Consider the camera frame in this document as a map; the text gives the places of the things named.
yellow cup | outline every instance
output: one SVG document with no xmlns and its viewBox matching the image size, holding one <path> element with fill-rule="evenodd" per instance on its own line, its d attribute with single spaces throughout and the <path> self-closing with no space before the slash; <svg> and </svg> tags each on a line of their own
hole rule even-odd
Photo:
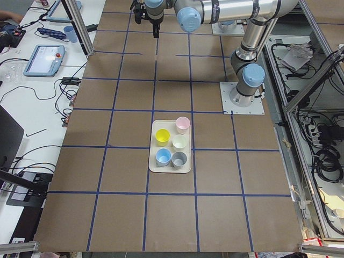
<svg viewBox="0 0 344 258">
<path fill-rule="evenodd" d="M 166 129 L 159 129 L 155 134 L 155 138 L 159 146 L 166 146 L 170 139 L 170 132 Z"/>
</svg>

pink cup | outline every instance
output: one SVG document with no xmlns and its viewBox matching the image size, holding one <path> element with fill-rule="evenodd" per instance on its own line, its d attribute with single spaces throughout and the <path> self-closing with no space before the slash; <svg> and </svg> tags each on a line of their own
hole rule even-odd
<svg viewBox="0 0 344 258">
<path fill-rule="evenodd" d="M 190 120 L 187 117 L 178 117 L 176 120 L 177 131 L 180 134 L 184 134 L 190 127 Z"/>
</svg>

blue joint cap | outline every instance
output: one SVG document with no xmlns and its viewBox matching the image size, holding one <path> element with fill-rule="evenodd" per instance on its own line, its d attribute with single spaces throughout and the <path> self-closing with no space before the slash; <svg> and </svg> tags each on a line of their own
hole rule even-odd
<svg viewBox="0 0 344 258">
<path fill-rule="evenodd" d="M 250 63 L 243 69 L 242 78 L 248 86 L 257 88 L 264 81 L 265 71 L 258 64 Z"/>
<path fill-rule="evenodd" d="M 149 8 L 157 8 L 163 3 L 163 0 L 146 0 L 145 4 Z"/>
<path fill-rule="evenodd" d="M 179 10 L 177 19 L 182 30 L 185 32 L 193 32 L 200 27 L 200 14 L 191 7 L 184 7 Z"/>
<path fill-rule="evenodd" d="M 221 21 L 222 25 L 232 25 L 234 23 L 233 20 Z"/>
</svg>

tray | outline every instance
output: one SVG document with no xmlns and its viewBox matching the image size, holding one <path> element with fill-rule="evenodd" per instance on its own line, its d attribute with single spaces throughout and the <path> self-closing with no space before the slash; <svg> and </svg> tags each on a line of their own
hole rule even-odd
<svg viewBox="0 0 344 258">
<path fill-rule="evenodd" d="M 156 142 L 155 133 L 159 129 L 167 129 L 170 132 L 170 139 L 169 139 L 167 145 L 164 147 L 159 146 Z M 183 174 L 185 174 L 191 170 L 191 161 L 192 161 L 191 157 L 192 157 L 192 155 L 191 155 L 191 128 L 190 127 L 189 127 L 188 131 L 185 134 L 183 134 L 188 141 L 188 144 L 182 150 L 188 157 L 186 164 L 181 169 L 174 168 L 171 161 L 167 166 L 164 166 L 164 167 L 158 167 L 156 165 L 155 154 L 159 149 L 166 148 L 166 149 L 171 151 L 172 155 L 176 152 L 173 148 L 172 139 L 177 134 L 179 134 L 179 133 L 177 132 L 175 120 L 156 120 L 153 122 L 151 138 L 150 138 L 149 163 L 148 163 L 149 169 L 152 172 L 156 172 L 156 173 L 183 173 Z"/>
</svg>

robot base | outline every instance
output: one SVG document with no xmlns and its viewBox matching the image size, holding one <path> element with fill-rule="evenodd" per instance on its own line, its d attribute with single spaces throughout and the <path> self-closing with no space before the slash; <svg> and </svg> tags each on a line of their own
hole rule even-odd
<svg viewBox="0 0 344 258">
<path fill-rule="evenodd" d="M 248 107 L 240 107 L 230 100 L 231 90 L 237 86 L 237 82 L 220 82 L 222 107 L 224 114 L 265 114 L 261 98 L 254 98 L 252 104 Z"/>
<path fill-rule="evenodd" d="M 226 30 L 222 30 L 217 23 L 213 23 L 211 27 L 213 35 L 242 37 L 245 33 L 241 24 L 228 25 Z"/>
</svg>

